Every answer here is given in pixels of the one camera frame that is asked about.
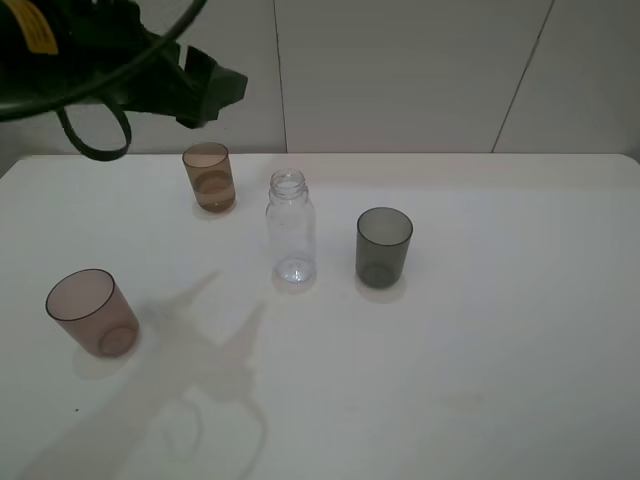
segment bottle neck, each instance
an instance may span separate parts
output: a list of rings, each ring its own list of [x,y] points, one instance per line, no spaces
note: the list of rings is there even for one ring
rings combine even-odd
[[[271,177],[269,198],[272,201],[292,202],[306,199],[309,194],[302,172],[294,169],[278,170]]]

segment cup base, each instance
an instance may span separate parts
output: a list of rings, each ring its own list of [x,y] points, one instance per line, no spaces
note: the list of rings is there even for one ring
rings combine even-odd
[[[224,200],[217,203],[205,203],[204,205],[200,204],[200,207],[210,213],[223,213],[229,210],[233,206],[234,202],[235,199],[232,198],[230,200]]]
[[[105,357],[119,357],[133,346],[138,330],[129,327],[118,327],[108,331],[100,340],[99,349]]]
[[[398,281],[393,270],[383,263],[364,265],[357,273],[362,283],[371,288],[389,288]]]

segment gray plastic cup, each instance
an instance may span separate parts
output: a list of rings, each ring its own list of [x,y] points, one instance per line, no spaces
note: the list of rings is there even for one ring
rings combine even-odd
[[[388,288],[402,275],[413,234],[409,217],[399,210],[378,207],[358,218],[356,273],[372,288]]]

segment wall seam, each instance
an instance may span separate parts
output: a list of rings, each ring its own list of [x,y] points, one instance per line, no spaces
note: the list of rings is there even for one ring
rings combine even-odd
[[[278,78],[280,80],[280,103],[282,106],[282,130],[284,132],[284,153],[289,153],[289,142],[287,140],[287,116],[284,109],[284,89],[282,88],[282,58],[280,57],[280,33],[278,32],[278,12],[276,0],[271,0],[273,4],[273,22],[276,29],[276,52],[278,54]]]
[[[502,120],[502,125],[500,126],[500,130],[498,131],[498,136],[496,137],[496,141],[493,144],[493,148],[491,149],[491,153],[495,153],[496,148],[498,147],[498,142],[500,141],[500,137],[502,136],[502,132],[504,130],[505,125],[507,124],[507,119],[511,114],[511,109],[513,108],[513,104],[516,101],[518,93],[520,92],[520,87],[522,86],[522,82],[524,81],[524,77],[531,66],[531,62],[533,61],[533,57],[538,50],[538,45],[540,45],[540,37],[542,36],[542,32],[544,28],[547,26],[547,21],[549,20],[549,16],[551,15],[551,10],[556,4],[556,0],[551,0],[551,5],[549,5],[549,9],[547,10],[547,15],[544,17],[544,21],[542,22],[542,26],[540,27],[540,31],[538,32],[538,36],[536,37],[536,41],[533,43],[533,47],[531,48],[531,52],[529,53],[529,58],[527,59],[527,64],[524,66],[524,70],[522,71],[522,75],[520,76],[520,81],[518,82],[518,86],[516,87],[516,91],[511,98],[511,103],[509,103],[509,108],[507,108],[507,113]]]

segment table surface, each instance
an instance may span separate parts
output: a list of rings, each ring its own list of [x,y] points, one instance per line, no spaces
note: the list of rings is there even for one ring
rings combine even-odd
[[[0,179],[3,479],[634,479],[640,166],[619,155],[234,155],[195,204],[177,155],[32,157]],[[318,277],[272,282],[264,210],[307,176]],[[355,223],[413,220],[403,278]],[[44,310],[110,271],[141,322],[90,357]]]

